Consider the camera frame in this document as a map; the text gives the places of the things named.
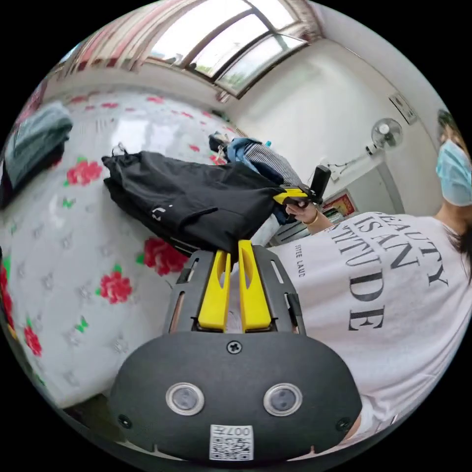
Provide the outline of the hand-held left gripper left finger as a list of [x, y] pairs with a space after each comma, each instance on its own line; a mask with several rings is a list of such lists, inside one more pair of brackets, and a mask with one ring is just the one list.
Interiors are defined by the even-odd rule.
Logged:
[[230, 300], [231, 269], [231, 255], [222, 250], [217, 251], [211, 263], [198, 314], [198, 324], [203, 330], [225, 331]]

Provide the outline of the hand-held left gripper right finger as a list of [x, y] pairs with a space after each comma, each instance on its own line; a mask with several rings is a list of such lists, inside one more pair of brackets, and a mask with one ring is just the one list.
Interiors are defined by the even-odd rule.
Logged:
[[239, 301], [243, 332], [268, 330], [271, 314], [251, 241], [238, 243]]

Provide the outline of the person's right hand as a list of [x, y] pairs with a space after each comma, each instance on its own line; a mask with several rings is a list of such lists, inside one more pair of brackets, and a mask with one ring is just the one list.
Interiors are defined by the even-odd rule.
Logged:
[[317, 207], [311, 202], [296, 202], [295, 204], [287, 204], [286, 211], [289, 215], [292, 215], [296, 220], [302, 222], [305, 225], [314, 223], [319, 216]]

